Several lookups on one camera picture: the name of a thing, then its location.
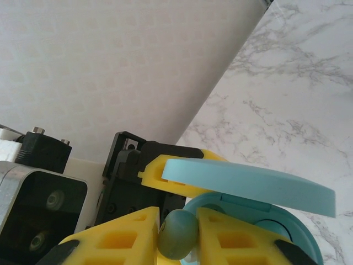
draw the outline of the marble surface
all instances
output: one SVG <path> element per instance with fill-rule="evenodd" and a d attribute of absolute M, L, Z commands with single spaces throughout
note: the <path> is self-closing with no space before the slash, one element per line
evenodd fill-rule
<path fill-rule="evenodd" d="M 290 210 L 325 264 L 353 264 L 353 1 L 276 0 L 178 144 L 336 191 L 337 218 Z"/>

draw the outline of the black screw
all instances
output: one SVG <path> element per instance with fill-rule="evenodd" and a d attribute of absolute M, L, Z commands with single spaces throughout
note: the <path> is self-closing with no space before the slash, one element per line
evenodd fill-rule
<path fill-rule="evenodd" d="M 109 204 L 108 207 L 106 208 L 106 211 L 108 212 L 108 214 L 113 214 L 116 211 L 115 203 Z"/>
<path fill-rule="evenodd" d="M 169 213 L 170 213 L 169 210 L 164 210 L 164 212 L 163 212 L 163 218 L 165 219 Z"/>
<path fill-rule="evenodd" d="M 131 214 L 131 213 L 133 213 L 134 211 L 136 211 L 136 208 L 135 208 L 135 207 L 130 207 L 130 208 L 128 208 L 127 213 L 128 213 L 128 214 Z"/>

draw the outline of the light blue lid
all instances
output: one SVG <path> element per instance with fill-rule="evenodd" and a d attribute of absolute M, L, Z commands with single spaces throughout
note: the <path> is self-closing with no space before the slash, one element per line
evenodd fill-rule
<path fill-rule="evenodd" d="M 335 192 L 306 179 L 265 168 L 197 158 L 169 159 L 163 179 L 335 217 Z"/>

